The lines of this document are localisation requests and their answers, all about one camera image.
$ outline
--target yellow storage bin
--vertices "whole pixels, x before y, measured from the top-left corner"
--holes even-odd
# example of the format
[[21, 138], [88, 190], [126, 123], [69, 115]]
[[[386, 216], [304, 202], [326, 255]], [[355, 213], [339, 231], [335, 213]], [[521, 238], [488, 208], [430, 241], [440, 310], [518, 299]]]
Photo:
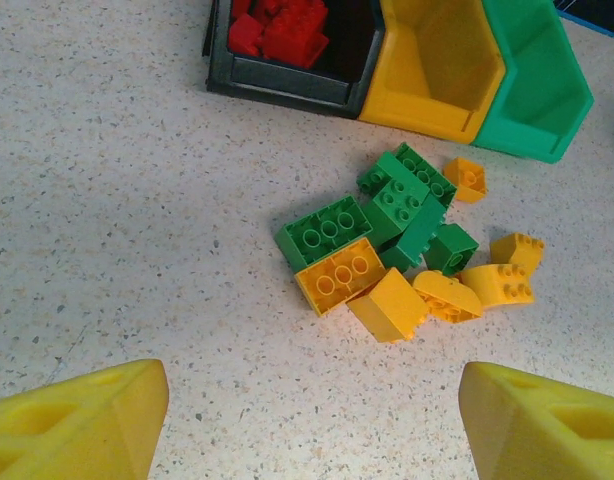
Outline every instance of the yellow storage bin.
[[505, 75], [481, 0], [381, 0], [386, 34], [360, 119], [460, 143]]

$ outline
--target speckled countertop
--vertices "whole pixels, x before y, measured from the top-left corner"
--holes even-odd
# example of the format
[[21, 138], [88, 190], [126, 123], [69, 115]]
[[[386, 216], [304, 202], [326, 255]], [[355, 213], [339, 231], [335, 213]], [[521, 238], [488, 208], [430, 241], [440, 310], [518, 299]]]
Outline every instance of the speckled countertop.
[[[171, 400], [153, 479], [475, 479], [462, 367], [614, 395], [614, 41], [557, 166], [204, 91], [207, 1], [0, 0], [0, 396], [142, 357]], [[317, 319], [272, 232], [408, 141], [487, 168], [449, 218], [547, 244], [536, 305], [378, 345]]]

